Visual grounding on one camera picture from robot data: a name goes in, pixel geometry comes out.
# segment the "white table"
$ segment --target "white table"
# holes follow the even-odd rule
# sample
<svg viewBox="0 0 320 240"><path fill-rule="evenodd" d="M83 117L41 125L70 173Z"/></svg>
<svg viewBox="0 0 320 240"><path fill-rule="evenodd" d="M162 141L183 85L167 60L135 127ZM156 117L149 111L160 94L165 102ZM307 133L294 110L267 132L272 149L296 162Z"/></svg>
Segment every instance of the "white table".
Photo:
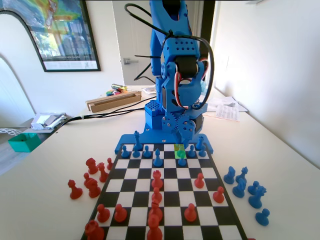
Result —
<svg viewBox="0 0 320 240"><path fill-rule="evenodd" d="M247 113L240 113L240 122L212 117L214 114L205 113L202 133L211 142L220 175L226 174L229 166L236 174L247 166L247 186L257 180L267 189L261 200L262 207L270 210L270 224L263 227L255 220L258 210L248 203L249 193L237 198L232 194L235 184L225 184L248 238L318 240L320 171ZM144 111L135 111L77 120L59 129L23 162L0 176L0 239L79 240L97 198L91 199L84 189L78 200L71 200L68 180L84 188L86 160L92 157L106 163L108 157L114 159L120 136L142 132L144 126Z"/></svg>

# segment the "white wall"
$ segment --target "white wall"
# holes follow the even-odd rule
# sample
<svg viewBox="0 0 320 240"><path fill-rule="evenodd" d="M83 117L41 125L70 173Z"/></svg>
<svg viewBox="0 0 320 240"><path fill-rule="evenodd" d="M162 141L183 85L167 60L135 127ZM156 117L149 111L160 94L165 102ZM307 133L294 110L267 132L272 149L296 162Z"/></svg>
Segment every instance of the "white wall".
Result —
<svg viewBox="0 0 320 240"><path fill-rule="evenodd" d="M319 9L319 0L222 1L212 41L216 87L318 167Z"/></svg>
<svg viewBox="0 0 320 240"><path fill-rule="evenodd" d="M123 84L111 1L87 1L100 72L44 72L23 25L0 15L0 55L12 66L34 110L76 115L85 101L99 97L111 84Z"/></svg>

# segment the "teal container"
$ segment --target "teal container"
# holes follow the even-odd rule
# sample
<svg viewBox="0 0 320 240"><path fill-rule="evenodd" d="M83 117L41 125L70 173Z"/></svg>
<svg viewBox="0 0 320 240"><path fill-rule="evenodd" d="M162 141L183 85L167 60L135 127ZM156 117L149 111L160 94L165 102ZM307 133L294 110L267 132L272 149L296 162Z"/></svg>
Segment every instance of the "teal container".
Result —
<svg viewBox="0 0 320 240"><path fill-rule="evenodd" d="M8 143L15 152L31 153L41 144L41 140L36 133L21 133L11 138Z"/></svg>

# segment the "white door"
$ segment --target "white door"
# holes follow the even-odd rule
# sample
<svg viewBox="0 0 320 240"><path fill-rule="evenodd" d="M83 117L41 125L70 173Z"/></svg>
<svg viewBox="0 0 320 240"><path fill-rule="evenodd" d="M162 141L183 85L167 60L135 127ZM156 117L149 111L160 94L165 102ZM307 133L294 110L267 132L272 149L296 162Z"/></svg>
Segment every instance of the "white door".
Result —
<svg viewBox="0 0 320 240"><path fill-rule="evenodd" d="M197 32L197 27L199 25L199 2L200 1L185 1L188 8L188 17L191 30L195 35ZM151 81L146 78L142 78L134 81L135 77L145 69L150 63L150 58L146 57L136 57L135 55L150 56L150 40L152 28L143 24L142 22L136 20L132 16L126 13L125 5L127 3L134 3L149 13L150 6L147 0L126 0L126 1L112 1L116 34L119 44L119 51L121 57L122 74L125 85L153 85ZM142 19L148 21L152 24L152 18L145 14L143 11L135 8L128 8L133 14L141 17ZM125 64L125 58L129 58L131 62ZM156 78L151 73L151 67L143 74L152 79L154 82Z"/></svg>
<svg viewBox="0 0 320 240"><path fill-rule="evenodd" d="M0 128L21 128L35 116L11 68L0 57Z"/></svg>

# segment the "poster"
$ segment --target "poster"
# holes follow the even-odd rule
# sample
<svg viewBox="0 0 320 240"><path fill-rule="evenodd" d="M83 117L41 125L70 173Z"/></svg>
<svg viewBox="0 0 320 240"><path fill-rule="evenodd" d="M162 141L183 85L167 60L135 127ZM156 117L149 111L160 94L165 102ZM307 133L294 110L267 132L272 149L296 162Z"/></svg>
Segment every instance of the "poster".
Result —
<svg viewBox="0 0 320 240"><path fill-rule="evenodd" d="M28 31L45 72L100 71L86 1L0 0Z"/></svg>

